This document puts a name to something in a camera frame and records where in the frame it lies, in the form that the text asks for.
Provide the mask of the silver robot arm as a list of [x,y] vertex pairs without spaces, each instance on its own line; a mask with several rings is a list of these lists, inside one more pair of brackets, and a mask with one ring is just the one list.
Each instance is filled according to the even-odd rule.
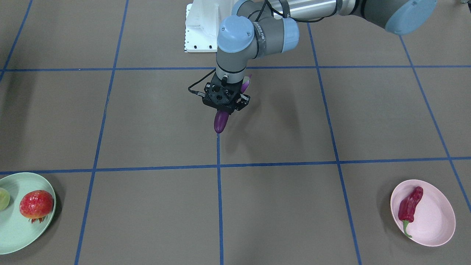
[[213,80],[238,83],[249,59],[293,50],[298,22],[355,15],[402,36],[419,28],[436,5],[435,0],[239,0],[219,25]]

